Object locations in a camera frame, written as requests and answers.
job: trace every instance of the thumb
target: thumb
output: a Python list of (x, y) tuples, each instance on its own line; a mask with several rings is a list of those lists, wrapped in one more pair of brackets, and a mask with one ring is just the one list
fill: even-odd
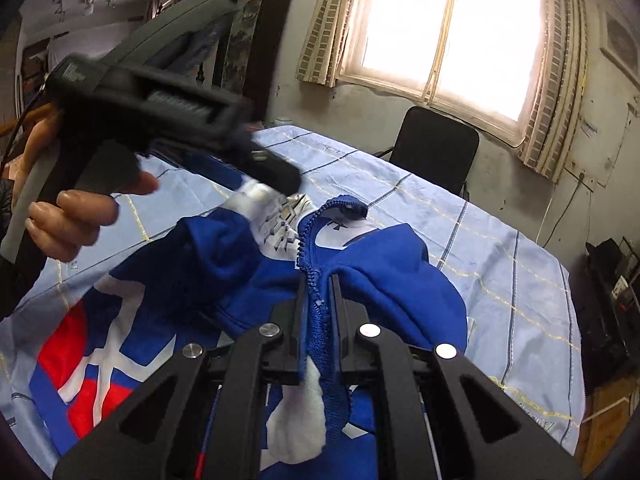
[(42, 150), (48, 146), (56, 135), (62, 124), (62, 113), (56, 112), (49, 116), (47, 119), (40, 121), (33, 127), (33, 130), (29, 134), (27, 144), (24, 147), (24, 153), (22, 154), (22, 160), (20, 166), (15, 175), (14, 183), (14, 196), (12, 199), (12, 208), (18, 201), (20, 192), (24, 187), (24, 183), (27, 180), (33, 165), (38, 160)]

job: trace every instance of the curtain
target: curtain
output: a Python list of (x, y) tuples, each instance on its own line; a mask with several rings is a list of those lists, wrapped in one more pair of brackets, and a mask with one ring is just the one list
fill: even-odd
[(349, 33), (353, 0), (318, 0), (298, 63), (297, 79), (329, 87), (336, 74)]
[(158, 7), (160, 6), (160, 0), (149, 0), (149, 4), (146, 8), (146, 21), (150, 22), (158, 15)]
[(557, 182), (574, 137), (587, 68), (584, 0), (546, 0), (543, 69), (518, 156)]

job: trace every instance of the blue hoodie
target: blue hoodie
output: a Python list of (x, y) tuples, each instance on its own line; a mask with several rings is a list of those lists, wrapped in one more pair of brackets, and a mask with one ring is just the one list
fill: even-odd
[(466, 311), (410, 226), (380, 230), (366, 216), (351, 196), (315, 208), (306, 196), (248, 182), (208, 217), (183, 219), (130, 256), (87, 292), (38, 357), (31, 390), (58, 450), (157, 369), (161, 355), (188, 342), (212, 348), (266, 322), (273, 305), (295, 297), (304, 272), (305, 379), (270, 388), (261, 478), (377, 478), (369, 393), (340, 384), (335, 369), (330, 276), (372, 322), (423, 348), (448, 342), (464, 351)]

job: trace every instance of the metal screw head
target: metal screw head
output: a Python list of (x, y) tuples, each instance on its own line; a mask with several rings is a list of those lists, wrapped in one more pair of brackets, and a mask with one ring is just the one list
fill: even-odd
[(455, 346), (450, 345), (449, 343), (443, 343), (436, 346), (436, 354), (443, 359), (453, 359), (458, 354), (458, 351)]
[(198, 343), (188, 343), (182, 347), (182, 355), (187, 359), (195, 359), (199, 355), (202, 355), (204, 349)]
[(273, 337), (280, 333), (280, 327), (275, 323), (265, 323), (258, 331), (265, 337)]
[(255, 150), (254, 152), (251, 152), (251, 156), (256, 162), (263, 162), (267, 160), (269, 154), (265, 150)]
[(364, 337), (375, 337), (380, 335), (380, 327), (378, 325), (374, 325), (373, 323), (365, 323), (360, 327), (360, 333)]

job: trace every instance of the light blue tablecloth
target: light blue tablecloth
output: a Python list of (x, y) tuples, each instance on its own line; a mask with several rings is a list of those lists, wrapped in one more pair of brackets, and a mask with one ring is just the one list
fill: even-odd
[[(580, 333), (558, 260), (476, 206), (384, 160), (295, 126), (255, 139), (303, 171), (316, 206), (340, 194), (369, 204), (380, 228), (407, 222), (430, 261), (462, 295), (469, 321), (466, 356), (569, 452), (584, 413)], [(22, 306), (0, 323), (0, 408), (25, 448), (51, 475), (57, 455), (28, 383), (43, 342), (105, 272), (180, 218), (204, 214), (231, 192), (156, 159), (150, 196), (117, 197), (120, 219), (70, 264), (49, 260)]]

